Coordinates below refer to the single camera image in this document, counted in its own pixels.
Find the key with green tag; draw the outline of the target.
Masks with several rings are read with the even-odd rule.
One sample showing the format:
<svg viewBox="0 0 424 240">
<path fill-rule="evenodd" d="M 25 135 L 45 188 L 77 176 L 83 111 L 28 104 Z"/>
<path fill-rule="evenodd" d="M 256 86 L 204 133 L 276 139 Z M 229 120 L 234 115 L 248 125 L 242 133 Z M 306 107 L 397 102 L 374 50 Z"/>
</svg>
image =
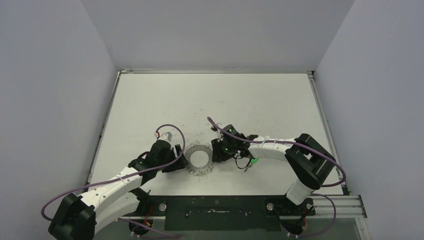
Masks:
<svg viewBox="0 0 424 240">
<path fill-rule="evenodd" d="M 258 158 L 251 158 L 248 164 L 246 165 L 246 167 L 244 168 L 244 172 L 247 172 L 249 168 L 251 168 L 254 164 L 257 163 L 258 160 L 259 160 Z"/>
</svg>

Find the metal disc with key rings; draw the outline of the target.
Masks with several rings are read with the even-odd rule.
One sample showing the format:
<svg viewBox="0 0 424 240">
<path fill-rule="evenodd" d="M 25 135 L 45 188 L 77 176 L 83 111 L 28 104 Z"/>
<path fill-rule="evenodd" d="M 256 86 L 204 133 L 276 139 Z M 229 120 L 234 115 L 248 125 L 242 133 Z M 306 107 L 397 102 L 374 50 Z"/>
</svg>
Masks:
<svg viewBox="0 0 424 240">
<path fill-rule="evenodd" d="M 210 143 L 191 142 L 184 150 L 184 157 L 188 161 L 187 171 L 197 177 L 211 173 L 215 167 Z"/>
</svg>

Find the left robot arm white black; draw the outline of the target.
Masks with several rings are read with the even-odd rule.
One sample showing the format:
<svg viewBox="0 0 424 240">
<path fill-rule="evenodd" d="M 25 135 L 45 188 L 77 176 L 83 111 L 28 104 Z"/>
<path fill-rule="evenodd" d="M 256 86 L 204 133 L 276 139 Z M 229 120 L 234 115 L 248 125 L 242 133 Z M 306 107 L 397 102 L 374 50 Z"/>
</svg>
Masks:
<svg viewBox="0 0 424 240">
<path fill-rule="evenodd" d="M 141 186 L 159 171 L 177 164 L 184 148 L 159 138 L 149 151 L 130 161 L 113 178 L 89 184 L 88 191 L 79 195 L 66 191 L 48 233 L 57 240 L 92 240 L 102 228 L 126 214 L 144 215 L 149 201 Z"/>
</svg>

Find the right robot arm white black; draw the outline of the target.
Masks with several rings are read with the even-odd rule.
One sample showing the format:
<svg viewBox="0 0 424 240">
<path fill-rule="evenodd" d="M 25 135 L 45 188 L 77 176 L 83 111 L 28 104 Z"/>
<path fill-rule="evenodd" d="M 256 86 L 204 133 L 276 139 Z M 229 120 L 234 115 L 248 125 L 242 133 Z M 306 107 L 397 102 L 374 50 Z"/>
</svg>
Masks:
<svg viewBox="0 0 424 240">
<path fill-rule="evenodd" d="M 333 156 L 312 136 L 278 139 L 255 134 L 245 136 L 229 124 L 222 130 L 212 127 L 217 137 L 211 140 L 212 161 L 247 158 L 250 162 L 270 159 L 287 162 L 296 180 L 282 198 L 270 200 L 273 209 L 283 216 L 300 216 L 314 211 L 310 194 L 325 185 L 334 168 Z"/>
</svg>

